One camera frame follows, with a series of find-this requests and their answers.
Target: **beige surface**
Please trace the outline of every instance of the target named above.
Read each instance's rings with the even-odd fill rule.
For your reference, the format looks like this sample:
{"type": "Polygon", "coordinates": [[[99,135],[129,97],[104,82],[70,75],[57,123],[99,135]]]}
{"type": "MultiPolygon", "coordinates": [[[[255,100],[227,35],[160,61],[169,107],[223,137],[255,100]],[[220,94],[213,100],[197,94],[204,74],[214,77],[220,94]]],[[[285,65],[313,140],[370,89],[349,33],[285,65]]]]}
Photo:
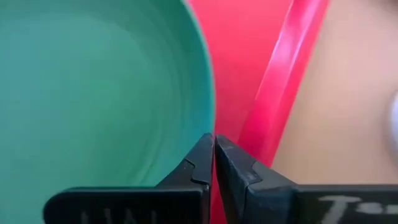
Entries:
{"type": "Polygon", "coordinates": [[[331,0],[273,168],[299,183],[398,183],[396,90],[398,1],[331,0]]]}

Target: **red plastic object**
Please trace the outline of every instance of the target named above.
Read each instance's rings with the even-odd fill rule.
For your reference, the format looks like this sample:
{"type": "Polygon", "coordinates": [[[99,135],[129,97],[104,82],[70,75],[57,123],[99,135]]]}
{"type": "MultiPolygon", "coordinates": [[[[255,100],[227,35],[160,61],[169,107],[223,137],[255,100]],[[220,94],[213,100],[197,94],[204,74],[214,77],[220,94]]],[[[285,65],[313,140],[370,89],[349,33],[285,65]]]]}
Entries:
{"type": "MultiPolygon", "coordinates": [[[[327,3],[190,1],[204,30],[215,70],[216,133],[238,142],[269,166],[327,3]]],[[[224,224],[216,178],[213,184],[211,222],[224,224]]]]}

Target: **black plastic clip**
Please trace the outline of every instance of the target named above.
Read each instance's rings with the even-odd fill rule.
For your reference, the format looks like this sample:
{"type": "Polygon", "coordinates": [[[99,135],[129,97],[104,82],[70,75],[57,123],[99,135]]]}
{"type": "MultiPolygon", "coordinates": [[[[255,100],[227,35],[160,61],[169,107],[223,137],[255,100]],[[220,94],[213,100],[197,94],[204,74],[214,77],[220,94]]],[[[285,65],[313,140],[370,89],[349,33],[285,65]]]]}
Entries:
{"type": "Polygon", "coordinates": [[[46,224],[208,223],[213,138],[205,134],[156,187],[73,188],[44,207],[46,224]]]}
{"type": "Polygon", "coordinates": [[[229,224],[398,223],[398,185],[300,185],[217,136],[217,178],[229,224]]]}

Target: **pink surface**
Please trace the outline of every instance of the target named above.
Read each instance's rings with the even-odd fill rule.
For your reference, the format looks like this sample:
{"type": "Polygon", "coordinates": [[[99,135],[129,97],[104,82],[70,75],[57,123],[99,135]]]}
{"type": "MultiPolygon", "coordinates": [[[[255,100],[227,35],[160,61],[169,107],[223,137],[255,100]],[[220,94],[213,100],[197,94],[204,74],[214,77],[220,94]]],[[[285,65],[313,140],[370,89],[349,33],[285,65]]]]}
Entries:
{"type": "MultiPolygon", "coordinates": [[[[328,0],[191,0],[216,79],[216,133],[275,156],[328,0]]],[[[213,181],[211,222],[225,222],[213,181]]]]}

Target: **teal bowl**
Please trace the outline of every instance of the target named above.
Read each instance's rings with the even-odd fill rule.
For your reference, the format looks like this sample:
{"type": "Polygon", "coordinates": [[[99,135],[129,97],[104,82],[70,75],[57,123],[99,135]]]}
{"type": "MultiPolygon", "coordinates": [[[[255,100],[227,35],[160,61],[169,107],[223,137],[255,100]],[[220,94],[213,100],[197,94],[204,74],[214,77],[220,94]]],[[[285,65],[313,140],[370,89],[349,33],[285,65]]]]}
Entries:
{"type": "Polygon", "coordinates": [[[214,119],[180,0],[0,1],[0,223],[43,223],[69,187],[155,185],[214,119]]]}

